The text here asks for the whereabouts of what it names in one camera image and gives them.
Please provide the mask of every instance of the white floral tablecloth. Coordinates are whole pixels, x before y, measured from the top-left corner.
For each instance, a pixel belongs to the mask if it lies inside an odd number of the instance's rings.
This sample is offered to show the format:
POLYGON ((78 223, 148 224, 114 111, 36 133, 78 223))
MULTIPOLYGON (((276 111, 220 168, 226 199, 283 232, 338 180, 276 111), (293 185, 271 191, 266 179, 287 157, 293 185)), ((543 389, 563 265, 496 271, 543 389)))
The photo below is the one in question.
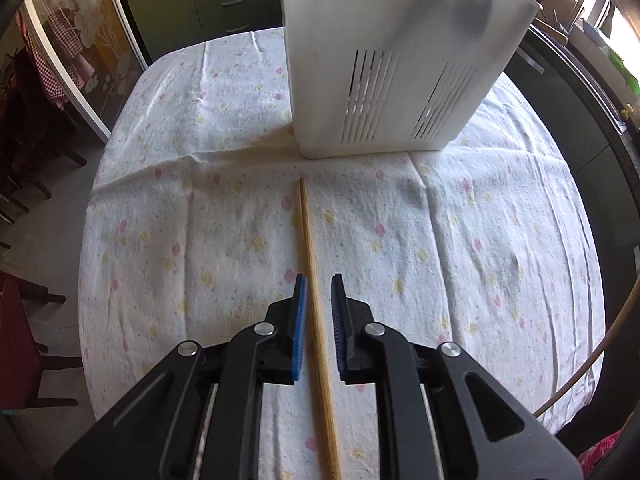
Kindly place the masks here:
MULTIPOLYGON (((179 50, 140 78, 82 244, 80 335, 97 416, 180 341, 224 342, 291 295, 304 261, 300 176, 330 353, 335 272, 376 319, 421 344, 459 342, 530 410, 603 337, 580 195, 506 76, 442 152, 304 160, 292 134, 281 29, 179 50)), ((589 402, 600 365, 542 417, 549 430, 589 402)), ((375 476, 374 388, 345 386, 330 368, 344 477, 375 476)), ((265 387, 261 479, 320 478, 308 388, 306 364, 296 386, 265 387)))

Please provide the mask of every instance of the ventilation slot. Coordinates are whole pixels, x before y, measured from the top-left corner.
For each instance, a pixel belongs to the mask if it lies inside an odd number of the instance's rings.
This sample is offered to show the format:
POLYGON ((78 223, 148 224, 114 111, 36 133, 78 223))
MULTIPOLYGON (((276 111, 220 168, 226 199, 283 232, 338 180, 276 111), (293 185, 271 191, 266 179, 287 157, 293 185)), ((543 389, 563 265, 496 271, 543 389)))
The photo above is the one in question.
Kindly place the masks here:
POLYGON ((475 73, 475 68, 461 63, 447 62, 444 65, 411 134, 414 139, 430 140, 436 136, 475 73))
POLYGON ((341 142, 373 140, 398 57, 393 52, 356 50, 341 142))

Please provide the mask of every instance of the tile floor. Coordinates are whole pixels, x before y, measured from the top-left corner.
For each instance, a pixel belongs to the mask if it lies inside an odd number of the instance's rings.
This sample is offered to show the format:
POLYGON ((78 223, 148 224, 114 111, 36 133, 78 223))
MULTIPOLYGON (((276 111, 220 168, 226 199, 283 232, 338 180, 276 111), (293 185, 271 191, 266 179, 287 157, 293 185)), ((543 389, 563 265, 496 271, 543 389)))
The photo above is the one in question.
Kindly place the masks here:
MULTIPOLYGON (((28 214, 0 203, 15 219, 14 226, 0 221, 0 240, 12 246, 0 250, 0 269, 66 296, 62 305, 25 302, 25 309, 34 339, 49 346, 49 354, 79 356, 78 265, 84 212, 104 146, 87 134, 75 139, 72 147, 88 161, 84 168, 60 156, 38 173, 52 193, 50 200, 27 184, 15 197, 30 208, 28 214)), ((28 451, 49 470, 95 419, 81 368, 45 371, 40 396, 78 400, 73 408, 23 410, 12 416, 28 451)))

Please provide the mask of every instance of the cabinet handle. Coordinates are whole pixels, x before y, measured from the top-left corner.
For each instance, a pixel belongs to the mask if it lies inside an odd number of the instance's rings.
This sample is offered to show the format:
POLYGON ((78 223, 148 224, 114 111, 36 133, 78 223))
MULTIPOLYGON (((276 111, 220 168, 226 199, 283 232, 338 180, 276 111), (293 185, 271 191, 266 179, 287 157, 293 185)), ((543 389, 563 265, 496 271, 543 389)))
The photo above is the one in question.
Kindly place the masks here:
POLYGON ((228 7, 229 5, 241 4, 245 0, 229 0, 228 2, 222 2, 220 5, 223 7, 228 7))
POLYGON ((249 28, 248 23, 246 25, 243 25, 242 27, 228 28, 226 31, 229 32, 230 34, 233 34, 234 32, 240 32, 241 30, 245 30, 246 28, 249 28))

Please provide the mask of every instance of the white plastic container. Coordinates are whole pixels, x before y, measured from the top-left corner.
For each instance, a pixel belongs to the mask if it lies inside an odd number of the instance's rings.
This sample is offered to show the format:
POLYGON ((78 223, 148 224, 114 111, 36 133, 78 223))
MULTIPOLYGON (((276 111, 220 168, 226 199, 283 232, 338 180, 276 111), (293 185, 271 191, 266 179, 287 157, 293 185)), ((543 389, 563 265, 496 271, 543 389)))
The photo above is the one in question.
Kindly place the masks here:
POLYGON ((535 0, 283 0, 300 151, 444 148, 539 9, 535 0))

